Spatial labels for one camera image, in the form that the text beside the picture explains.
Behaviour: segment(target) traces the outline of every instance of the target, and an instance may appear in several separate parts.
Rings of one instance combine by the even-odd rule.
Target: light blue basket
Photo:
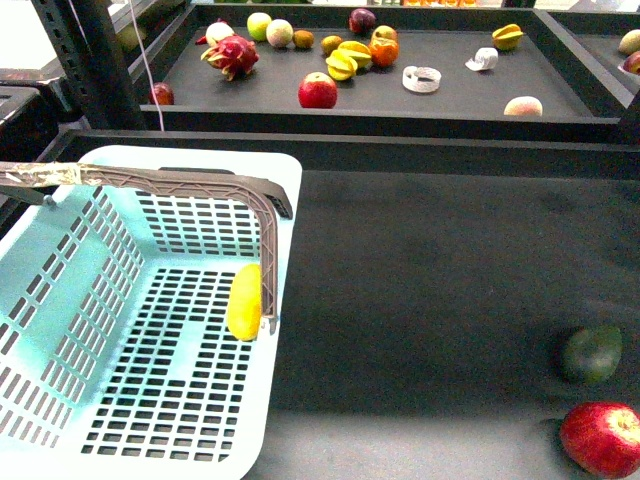
[[[82,163],[222,169],[282,186],[277,313],[300,189],[287,155],[105,147]],[[260,229],[235,200],[60,187],[0,241],[3,478],[241,478],[264,435],[280,322],[228,332]]]

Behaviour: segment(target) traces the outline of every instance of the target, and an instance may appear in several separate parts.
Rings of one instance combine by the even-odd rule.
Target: white wire
[[[153,88],[153,76],[151,75],[151,67],[149,67],[149,62],[147,61],[147,53],[144,51],[144,44],[142,43],[142,38],[140,37],[140,31],[138,30],[138,22],[136,21],[136,14],[133,11],[132,0],[127,0],[129,4],[129,9],[131,10],[131,18],[133,19],[133,29],[136,31],[136,37],[138,37],[138,45],[140,45],[140,51],[142,52],[142,61],[144,62],[144,67],[147,70],[147,76],[149,77],[149,86],[151,88],[151,96],[153,97],[153,103],[156,105],[156,109],[158,110],[158,119],[160,120],[160,131],[164,132],[164,117],[162,116],[162,109],[160,108],[160,104],[158,103],[158,97],[156,97],[156,92]]]

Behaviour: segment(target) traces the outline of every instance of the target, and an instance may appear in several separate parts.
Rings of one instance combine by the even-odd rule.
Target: tape
[[[467,60],[465,65],[469,70],[479,72],[481,70],[491,70],[498,64],[498,51],[495,48],[481,48],[476,52],[474,58]]]
[[[435,92],[440,87],[442,74],[435,68],[407,67],[402,72],[402,85],[417,93]]]

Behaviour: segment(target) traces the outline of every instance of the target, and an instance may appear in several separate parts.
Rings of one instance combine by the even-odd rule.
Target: basket handle
[[[247,205],[260,225],[262,316],[269,319],[271,333],[277,322],[278,222],[293,218],[284,189],[269,180],[201,171],[145,170],[86,163],[0,162],[0,186],[40,188],[59,185],[136,188],[154,195],[221,198]]]

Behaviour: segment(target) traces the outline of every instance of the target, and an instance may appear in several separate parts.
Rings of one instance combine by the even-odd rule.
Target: green avocado
[[[593,385],[613,375],[622,356],[618,327],[583,328],[562,349],[562,373],[571,383]]]

